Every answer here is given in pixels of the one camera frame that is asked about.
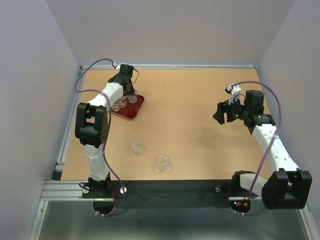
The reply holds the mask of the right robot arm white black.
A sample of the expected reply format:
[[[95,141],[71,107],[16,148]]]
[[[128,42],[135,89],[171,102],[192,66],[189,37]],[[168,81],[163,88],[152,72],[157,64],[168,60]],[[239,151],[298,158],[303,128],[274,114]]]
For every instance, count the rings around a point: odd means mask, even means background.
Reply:
[[[213,118],[221,125],[235,120],[243,121],[260,146],[271,171],[268,179],[250,171],[235,172],[230,182],[231,192],[242,195],[248,191],[261,197],[269,210],[303,209],[307,203],[312,176],[293,161],[276,132],[273,117],[264,113],[263,92],[248,90],[241,102],[240,87],[228,87],[225,91],[230,97],[218,103]]]

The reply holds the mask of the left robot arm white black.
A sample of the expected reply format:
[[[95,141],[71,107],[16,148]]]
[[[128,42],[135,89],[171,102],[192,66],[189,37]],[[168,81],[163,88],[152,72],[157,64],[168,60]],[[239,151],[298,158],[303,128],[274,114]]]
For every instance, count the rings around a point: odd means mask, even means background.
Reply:
[[[91,89],[97,95],[76,108],[75,137],[84,146],[89,162],[88,183],[81,183],[84,194],[106,197],[111,193],[110,169],[105,161],[105,147],[110,132],[112,105],[124,96],[134,93],[132,65],[120,63],[116,74],[103,90]]]

